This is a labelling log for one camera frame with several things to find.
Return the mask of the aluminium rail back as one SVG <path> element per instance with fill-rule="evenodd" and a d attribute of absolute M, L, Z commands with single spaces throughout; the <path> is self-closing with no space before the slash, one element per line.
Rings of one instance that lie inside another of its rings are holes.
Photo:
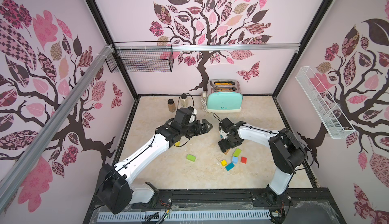
<path fill-rule="evenodd" d="M 237 45 L 180 45 L 180 46 L 118 46 L 118 50 L 154 50 L 167 49 L 174 52 L 183 51 L 238 51 L 238 50 L 299 50 L 300 44 L 285 43 L 285 44 L 237 44 Z"/>

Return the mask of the mint green toaster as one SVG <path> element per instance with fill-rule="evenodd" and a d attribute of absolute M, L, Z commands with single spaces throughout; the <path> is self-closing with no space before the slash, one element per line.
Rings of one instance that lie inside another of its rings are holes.
<path fill-rule="evenodd" d="M 230 79 L 210 80 L 207 86 L 206 110 L 210 113 L 238 113 L 242 110 L 240 83 Z"/>

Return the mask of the green block centre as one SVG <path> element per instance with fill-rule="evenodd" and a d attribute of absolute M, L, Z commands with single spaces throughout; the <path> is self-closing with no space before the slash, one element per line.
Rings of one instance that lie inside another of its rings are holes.
<path fill-rule="evenodd" d="M 194 155 L 187 154 L 186 159 L 191 161 L 191 162 L 195 162 L 197 158 Z"/>

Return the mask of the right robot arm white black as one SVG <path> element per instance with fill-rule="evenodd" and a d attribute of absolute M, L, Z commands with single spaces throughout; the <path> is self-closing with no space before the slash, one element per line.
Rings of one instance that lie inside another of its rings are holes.
<path fill-rule="evenodd" d="M 266 186 L 265 198 L 270 205 L 278 203 L 284 197 L 294 172 L 307 157 L 303 145 L 292 131 L 286 128 L 280 131 L 257 128 L 243 121 L 233 123 L 228 118 L 220 121 L 218 130 L 222 136 L 218 145 L 223 153 L 240 146 L 244 140 L 270 149 L 276 169 L 273 179 Z"/>

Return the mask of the green block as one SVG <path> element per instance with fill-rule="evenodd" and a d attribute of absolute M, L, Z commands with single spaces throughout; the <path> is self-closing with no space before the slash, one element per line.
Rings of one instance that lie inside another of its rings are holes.
<path fill-rule="evenodd" d="M 239 157 L 241 154 L 242 150 L 241 149 L 236 149 L 233 153 L 233 157 Z"/>
<path fill-rule="evenodd" d="M 191 161 L 191 162 L 195 162 L 197 158 L 194 155 L 187 154 L 186 159 Z"/>

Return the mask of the brown spice jar black lid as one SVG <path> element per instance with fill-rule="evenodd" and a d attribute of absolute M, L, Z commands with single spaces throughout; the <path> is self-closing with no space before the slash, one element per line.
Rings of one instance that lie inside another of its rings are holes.
<path fill-rule="evenodd" d="M 176 112 L 176 104 L 175 104 L 174 100 L 173 99 L 168 99 L 167 103 L 168 103 L 169 111 L 172 112 L 172 113 Z"/>

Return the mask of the aluminium rail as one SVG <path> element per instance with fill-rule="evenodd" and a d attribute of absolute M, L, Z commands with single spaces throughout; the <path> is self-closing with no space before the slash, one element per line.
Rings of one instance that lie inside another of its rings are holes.
<path fill-rule="evenodd" d="M 105 63 L 105 59 L 114 51 L 113 45 L 106 45 L 95 57 L 85 74 L 79 79 L 69 95 L 61 103 L 54 115 L 40 130 L 33 142 L 27 147 L 19 160 L 12 166 L 1 182 L 1 212 L 4 211 L 14 193 L 38 161 L 47 145 L 51 142 L 55 133 L 70 114 L 72 108 L 82 97 L 82 94 L 90 85 L 90 82 Z"/>
<path fill-rule="evenodd" d="M 238 50 L 299 50 L 300 44 L 285 43 L 285 44 L 237 44 L 237 45 L 180 45 L 180 46 L 118 46 L 118 50 L 154 50 L 167 49 L 174 52 L 183 51 L 238 51 Z"/>

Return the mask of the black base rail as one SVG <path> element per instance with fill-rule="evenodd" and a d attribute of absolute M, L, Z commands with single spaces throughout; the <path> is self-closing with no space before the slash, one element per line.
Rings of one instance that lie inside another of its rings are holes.
<path fill-rule="evenodd" d="M 155 203 L 130 204 L 133 208 L 157 208 L 169 205 L 196 205 L 207 203 L 251 203 L 255 207 L 281 207 L 300 201 L 327 201 L 335 204 L 328 188 L 291 188 L 280 197 L 271 196 L 267 189 L 161 189 Z"/>

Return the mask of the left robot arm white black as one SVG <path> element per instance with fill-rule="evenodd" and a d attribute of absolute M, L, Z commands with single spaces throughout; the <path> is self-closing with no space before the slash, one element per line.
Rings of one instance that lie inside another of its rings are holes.
<path fill-rule="evenodd" d="M 131 156 L 111 166 L 101 167 L 95 195 L 112 214 L 119 214 L 130 204 L 155 205 L 159 190 L 151 183 L 135 184 L 139 173 L 156 157 L 173 147 L 182 137 L 191 139 L 213 128 L 206 119 L 198 120 L 193 107 L 182 107 L 175 117 L 159 126 L 151 139 Z"/>

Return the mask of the beige spice jar black lid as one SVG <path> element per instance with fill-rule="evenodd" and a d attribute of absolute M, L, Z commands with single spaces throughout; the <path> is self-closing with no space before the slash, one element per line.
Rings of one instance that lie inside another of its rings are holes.
<path fill-rule="evenodd" d="M 185 93 L 180 95 L 180 105 L 181 107 L 188 107 L 188 97 Z"/>

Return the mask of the light blue cube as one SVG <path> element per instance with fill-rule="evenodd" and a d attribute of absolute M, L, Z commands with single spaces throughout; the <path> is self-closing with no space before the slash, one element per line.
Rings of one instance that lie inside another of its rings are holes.
<path fill-rule="evenodd" d="M 238 157 L 236 157 L 236 156 L 233 156 L 233 157 L 232 157 L 232 162 L 233 162 L 234 164 L 237 164 L 238 161 L 239 161 Z"/>

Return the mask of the green block right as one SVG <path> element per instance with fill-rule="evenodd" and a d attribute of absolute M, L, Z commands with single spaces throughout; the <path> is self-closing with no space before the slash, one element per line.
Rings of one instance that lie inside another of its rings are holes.
<path fill-rule="evenodd" d="M 233 157 L 239 157 L 241 154 L 242 150 L 241 149 L 236 149 L 233 153 Z"/>

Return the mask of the teal block lower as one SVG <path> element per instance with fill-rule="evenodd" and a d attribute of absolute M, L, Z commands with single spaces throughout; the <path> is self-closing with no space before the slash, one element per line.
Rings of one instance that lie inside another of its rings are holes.
<path fill-rule="evenodd" d="M 225 166 L 225 169 L 226 171 L 230 171 L 231 169 L 233 169 L 235 167 L 234 163 L 230 163 L 228 165 Z"/>

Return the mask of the aluminium rail left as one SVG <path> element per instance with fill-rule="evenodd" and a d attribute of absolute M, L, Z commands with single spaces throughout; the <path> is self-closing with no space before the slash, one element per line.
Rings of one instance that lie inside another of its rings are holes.
<path fill-rule="evenodd" d="M 1 212 L 4 211 L 14 193 L 38 161 L 47 145 L 51 142 L 55 133 L 70 114 L 72 108 L 82 97 L 82 94 L 90 85 L 90 82 L 105 63 L 105 59 L 114 51 L 113 45 L 106 45 L 95 57 L 85 74 L 79 79 L 69 95 L 61 103 L 54 115 L 40 130 L 33 142 L 27 147 L 19 160 L 12 166 L 1 182 Z"/>

